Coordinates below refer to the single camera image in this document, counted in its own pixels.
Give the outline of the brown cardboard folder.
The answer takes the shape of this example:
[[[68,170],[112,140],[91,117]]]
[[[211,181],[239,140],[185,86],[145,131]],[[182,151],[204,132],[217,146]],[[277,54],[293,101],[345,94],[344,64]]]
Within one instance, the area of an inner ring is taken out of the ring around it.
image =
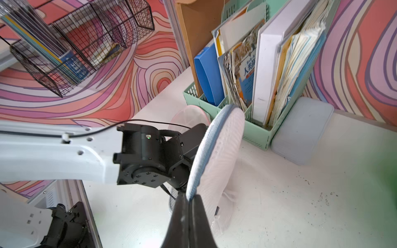
[[[224,1],[179,0],[175,3],[197,96],[203,94],[194,65],[194,58],[212,40],[212,30],[221,23]]]

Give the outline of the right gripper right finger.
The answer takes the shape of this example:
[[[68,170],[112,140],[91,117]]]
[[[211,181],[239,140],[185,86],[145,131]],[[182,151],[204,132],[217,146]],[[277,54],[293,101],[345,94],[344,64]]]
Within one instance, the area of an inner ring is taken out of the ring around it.
[[[189,202],[189,247],[217,248],[200,195]]]

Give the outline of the blue folder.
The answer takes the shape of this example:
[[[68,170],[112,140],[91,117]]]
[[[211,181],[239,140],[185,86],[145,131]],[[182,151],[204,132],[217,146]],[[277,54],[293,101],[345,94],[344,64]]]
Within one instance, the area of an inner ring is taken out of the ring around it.
[[[218,106],[224,99],[215,43],[211,40],[194,58],[195,72],[207,102]]]

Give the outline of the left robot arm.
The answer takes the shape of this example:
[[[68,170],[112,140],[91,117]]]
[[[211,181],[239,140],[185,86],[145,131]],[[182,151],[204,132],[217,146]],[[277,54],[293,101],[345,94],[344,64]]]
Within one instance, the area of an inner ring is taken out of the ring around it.
[[[207,126],[159,130],[127,120],[106,128],[1,122],[1,181],[88,180],[186,191]],[[88,204],[40,209],[1,192],[1,247],[97,248]]]

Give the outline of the magazines in organizer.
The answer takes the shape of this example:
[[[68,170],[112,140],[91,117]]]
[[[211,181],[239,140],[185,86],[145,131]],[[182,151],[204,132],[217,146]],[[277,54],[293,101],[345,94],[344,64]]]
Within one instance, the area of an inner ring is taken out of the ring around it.
[[[243,111],[252,103],[258,32],[267,14],[266,1],[248,1],[212,31],[227,98]]]

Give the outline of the grey flat case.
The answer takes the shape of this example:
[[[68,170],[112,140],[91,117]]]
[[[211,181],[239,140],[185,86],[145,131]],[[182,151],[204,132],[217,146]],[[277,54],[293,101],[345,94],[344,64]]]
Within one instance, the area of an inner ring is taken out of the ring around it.
[[[300,97],[274,136],[272,151],[297,165],[306,165],[333,112],[329,103]]]

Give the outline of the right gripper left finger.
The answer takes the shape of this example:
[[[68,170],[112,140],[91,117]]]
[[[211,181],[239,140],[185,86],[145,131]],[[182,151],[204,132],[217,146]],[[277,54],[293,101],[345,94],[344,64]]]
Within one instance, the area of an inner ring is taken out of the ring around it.
[[[189,202],[185,193],[176,198],[162,248],[189,247]]]

